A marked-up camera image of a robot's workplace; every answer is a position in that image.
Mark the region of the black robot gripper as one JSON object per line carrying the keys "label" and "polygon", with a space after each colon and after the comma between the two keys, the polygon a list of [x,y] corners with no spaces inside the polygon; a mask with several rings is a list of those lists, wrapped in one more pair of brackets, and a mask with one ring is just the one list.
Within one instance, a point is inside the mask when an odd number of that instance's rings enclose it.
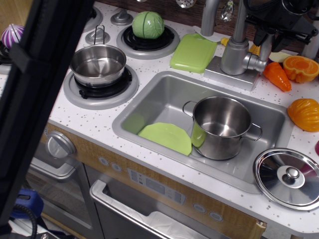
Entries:
{"label": "black robot gripper", "polygon": [[300,41],[309,44],[319,30],[304,18],[317,4],[316,0],[268,0],[261,4],[244,1],[246,22],[255,26],[253,43],[261,46],[269,34],[276,37],[273,52],[297,52]]}

